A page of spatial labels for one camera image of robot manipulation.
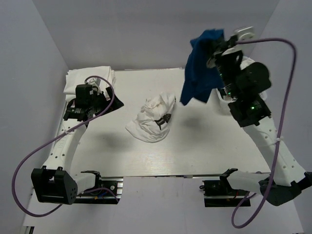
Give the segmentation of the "blue Mickey Mouse t-shirt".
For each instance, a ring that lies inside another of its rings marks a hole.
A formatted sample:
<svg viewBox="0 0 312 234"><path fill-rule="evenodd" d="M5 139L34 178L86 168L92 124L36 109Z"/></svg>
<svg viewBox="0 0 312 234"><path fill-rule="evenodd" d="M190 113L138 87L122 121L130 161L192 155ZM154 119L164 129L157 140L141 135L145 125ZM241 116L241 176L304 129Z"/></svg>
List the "blue Mickey Mouse t-shirt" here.
<svg viewBox="0 0 312 234"><path fill-rule="evenodd" d="M213 53L213 44L223 38L223 29L210 29L190 40L192 51L185 66L185 80L180 97L184 106L193 98L206 103L213 89L224 87L217 68L207 67L207 61Z"/></svg>

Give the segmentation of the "white t-shirt green trim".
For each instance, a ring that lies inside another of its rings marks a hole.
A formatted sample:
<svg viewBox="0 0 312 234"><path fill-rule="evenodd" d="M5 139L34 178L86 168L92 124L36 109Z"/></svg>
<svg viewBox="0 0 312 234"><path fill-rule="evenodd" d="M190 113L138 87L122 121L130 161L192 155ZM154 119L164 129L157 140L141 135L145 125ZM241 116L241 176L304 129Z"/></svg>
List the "white t-shirt green trim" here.
<svg viewBox="0 0 312 234"><path fill-rule="evenodd" d="M254 62L255 61L252 58L247 57L247 56L243 56L242 62L240 64L240 69L243 70Z"/></svg>

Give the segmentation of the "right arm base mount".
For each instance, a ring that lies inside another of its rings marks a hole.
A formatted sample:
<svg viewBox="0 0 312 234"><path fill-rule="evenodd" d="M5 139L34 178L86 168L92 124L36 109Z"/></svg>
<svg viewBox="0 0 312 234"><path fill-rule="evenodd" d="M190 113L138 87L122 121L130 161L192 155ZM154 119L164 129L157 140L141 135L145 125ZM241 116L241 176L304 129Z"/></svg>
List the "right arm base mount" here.
<svg viewBox="0 0 312 234"><path fill-rule="evenodd" d="M247 194L243 190L233 190L221 185L220 180L205 180L199 186L204 194L206 208L236 207Z"/></svg>

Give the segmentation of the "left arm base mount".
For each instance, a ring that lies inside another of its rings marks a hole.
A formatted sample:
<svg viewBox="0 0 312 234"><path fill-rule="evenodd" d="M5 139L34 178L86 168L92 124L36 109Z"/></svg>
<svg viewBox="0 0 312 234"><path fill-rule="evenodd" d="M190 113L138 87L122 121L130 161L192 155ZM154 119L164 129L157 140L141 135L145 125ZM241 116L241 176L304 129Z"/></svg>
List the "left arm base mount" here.
<svg viewBox="0 0 312 234"><path fill-rule="evenodd" d="M116 205L121 199L123 190L122 177L102 177L99 186L79 194L74 201L75 204L110 204Z"/></svg>

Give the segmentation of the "white t-shirt black print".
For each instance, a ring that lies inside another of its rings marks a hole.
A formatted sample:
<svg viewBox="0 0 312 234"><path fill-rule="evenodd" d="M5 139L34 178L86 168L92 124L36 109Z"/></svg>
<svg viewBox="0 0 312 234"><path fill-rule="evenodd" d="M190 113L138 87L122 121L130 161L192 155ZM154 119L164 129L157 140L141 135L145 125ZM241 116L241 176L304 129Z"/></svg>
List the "white t-shirt black print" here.
<svg viewBox="0 0 312 234"><path fill-rule="evenodd" d="M128 122L125 129L134 138L143 142L160 142L170 131L175 108L175 94L162 92L146 99L136 118Z"/></svg>

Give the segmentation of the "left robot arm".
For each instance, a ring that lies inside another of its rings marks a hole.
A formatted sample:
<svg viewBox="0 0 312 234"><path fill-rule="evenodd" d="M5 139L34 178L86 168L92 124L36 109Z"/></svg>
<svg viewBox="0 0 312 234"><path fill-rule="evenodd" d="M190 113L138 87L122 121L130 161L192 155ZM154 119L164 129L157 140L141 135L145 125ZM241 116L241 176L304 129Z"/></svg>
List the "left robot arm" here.
<svg viewBox="0 0 312 234"><path fill-rule="evenodd" d="M123 107L111 87L102 91L96 85L76 87L76 97L68 102L59 133L48 159L34 169L31 180L39 202L71 205L85 191L97 195L103 189L100 172L86 170L71 175L74 154L86 132L89 120Z"/></svg>

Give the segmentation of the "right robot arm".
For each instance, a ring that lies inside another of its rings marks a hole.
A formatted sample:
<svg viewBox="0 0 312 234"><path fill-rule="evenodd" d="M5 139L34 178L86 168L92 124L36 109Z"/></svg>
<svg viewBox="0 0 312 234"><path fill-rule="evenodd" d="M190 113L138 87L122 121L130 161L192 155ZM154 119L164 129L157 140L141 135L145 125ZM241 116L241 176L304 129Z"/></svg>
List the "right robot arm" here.
<svg viewBox="0 0 312 234"><path fill-rule="evenodd" d="M219 187L225 194L245 190L262 194L272 205L293 200L311 187L312 174L294 159L279 137L272 113L260 94L271 87L267 67L254 62L244 69L240 64L243 53L237 49L217 50L212 58L224 83L231 115L253 140L262 154L270 173L248 173L228 169L219 177Z"/></svg>

